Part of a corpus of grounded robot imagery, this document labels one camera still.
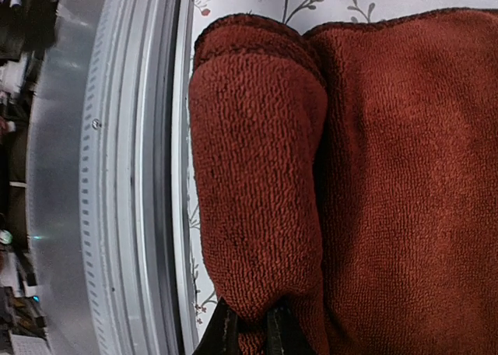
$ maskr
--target dark blurred object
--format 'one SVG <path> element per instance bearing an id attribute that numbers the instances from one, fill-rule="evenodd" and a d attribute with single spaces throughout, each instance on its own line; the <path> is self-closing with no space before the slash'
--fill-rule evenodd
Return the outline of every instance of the dark blurred object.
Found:
<path id="1" fill-rule="evenodd" d="M 23 52 L 43 50 L 55 42 L 58 1 L 21 0 L 0 4 L 0 62 L 18 61 Z"/>
<path id="2" fill-rule="evenodd" d="M 221 299 L 194 355 L 241 355 L 240 319 Z M 266 355 L 316 355 L 285 300 L 266 315 Z"/>

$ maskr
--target terry cloth fabric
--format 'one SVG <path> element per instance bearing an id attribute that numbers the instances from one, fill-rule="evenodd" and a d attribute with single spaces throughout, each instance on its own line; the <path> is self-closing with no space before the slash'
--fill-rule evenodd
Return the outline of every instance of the terry cloth fabric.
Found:
<path id="1" fill-rule="evenodd" d="M 202 247 L 244 354 L 282 296 L 320 355 L 498 353 L 497 42 L 471 9 L 199 37 Z"/>

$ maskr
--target folded towel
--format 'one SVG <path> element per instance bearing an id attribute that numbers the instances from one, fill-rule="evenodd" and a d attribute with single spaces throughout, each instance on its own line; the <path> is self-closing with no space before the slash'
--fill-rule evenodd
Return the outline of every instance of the folded towel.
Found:
<path id="1" fill-rule="evenodd" d="M 320 355 L 498 353 L 498 12 L 198 39 L 206 268 L 247 323 L 282 296 Z"/>

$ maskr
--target towel fold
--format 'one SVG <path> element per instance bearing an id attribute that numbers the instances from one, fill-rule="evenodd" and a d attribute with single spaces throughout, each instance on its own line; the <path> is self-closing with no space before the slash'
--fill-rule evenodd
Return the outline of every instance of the towel fold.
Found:
<path id="1" fill-rule="evenodd" d="M 320 355 L 498 353 L 498 12 L 198 39 L 206 268 L 247 323 L 289 298 Z"/>

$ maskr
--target brown towel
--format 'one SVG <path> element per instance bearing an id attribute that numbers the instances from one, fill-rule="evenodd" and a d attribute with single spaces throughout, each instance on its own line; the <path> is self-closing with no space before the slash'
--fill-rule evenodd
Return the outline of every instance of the brown towel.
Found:
<path id="1" fill-rule="evenodd" d="M 202 245 L 244 353 L 281 296 L 320 355 L 498 353 L 496 43 L 469 9 L 198 39 Z"/>

